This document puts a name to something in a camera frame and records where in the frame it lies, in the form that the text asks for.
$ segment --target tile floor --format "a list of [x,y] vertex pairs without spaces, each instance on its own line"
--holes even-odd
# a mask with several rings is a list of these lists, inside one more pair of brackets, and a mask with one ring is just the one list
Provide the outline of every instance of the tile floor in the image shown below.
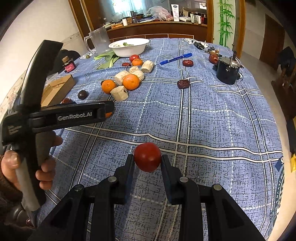
[[254,76],[258,87],[260,88],[271,108],[279,131],[284,153],[285,179],[283,196],[279,209],[279,215],[276,219],[273,231],[268,239],[268,241],[276,241],[289,224],[296,210],[296,173],[291,172],[290,168],[291,153],[289,151],[286,120],[271,86],[271,81],[277,78],[278,73],[269,65],[261,62],[260,60],[245,52],[242,52],[240,61]]

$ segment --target white bowl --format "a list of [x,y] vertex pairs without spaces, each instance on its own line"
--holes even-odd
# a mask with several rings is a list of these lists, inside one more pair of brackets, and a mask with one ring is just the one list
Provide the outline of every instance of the white bowl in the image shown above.
[[[133,46],[116,47],[123,43],[133,44]],[[109,48],[113,49],[114,53],[119,57],[131,57],[136,54],[139,55],[144,52],[146,45],[149,43],[148,39],[124,39],[109,44]]]

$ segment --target orange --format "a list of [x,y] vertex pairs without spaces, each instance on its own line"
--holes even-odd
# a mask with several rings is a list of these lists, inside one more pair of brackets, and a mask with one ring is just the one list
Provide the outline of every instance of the orange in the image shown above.
[[112,115],[112,112],[109,112],[109,113],[106,113],[106,114],[105,114],[105,117],[106,117],[106,118],[109,118],[111,115]]
[[106,94],[110,94],[110,91],[113,90],[116,87],[116,84],[114,83],[113,80],[104,80],[102,83],[102,90]]
[[134,90],[139,86],[140,80],[138,76],[134,74],[128,74],[123,78],[122,84],[127,90]]
[[132,66],[142,66],[143,65],[143,60],[137,58],[134,59],[133,62],[131,63]]

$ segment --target wall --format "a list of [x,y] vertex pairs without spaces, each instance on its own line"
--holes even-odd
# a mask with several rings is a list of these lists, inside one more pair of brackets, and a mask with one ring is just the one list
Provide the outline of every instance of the wall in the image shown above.
[[[260,58],[264,40],[265,14],[280,24],[274,14],[258,0],[256,0],[256,6],[246,2],[246,32],[242,50],[257,59]],[[296,48],[286,32],[284,48],[287,46],[290,46],[296,55]]]
[[[25,8],[0,42],[0,103],[44,39],[62,42],[77,32],[68,0],[34,0]],[[81,41],[76,38],[74,45],[84,54]]]

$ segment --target wooden door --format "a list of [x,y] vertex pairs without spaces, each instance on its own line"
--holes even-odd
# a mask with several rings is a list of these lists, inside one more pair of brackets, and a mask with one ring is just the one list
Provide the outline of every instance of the wooden door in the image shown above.
[[265,14],[265,34],[263,40],[260,60],[270,65],[273,69],[278,69],[277,57],[283,50],[285,40],[285,30],[273,18]]
[[104,17],[98,0],[81,0],[91,31],[104,25]]

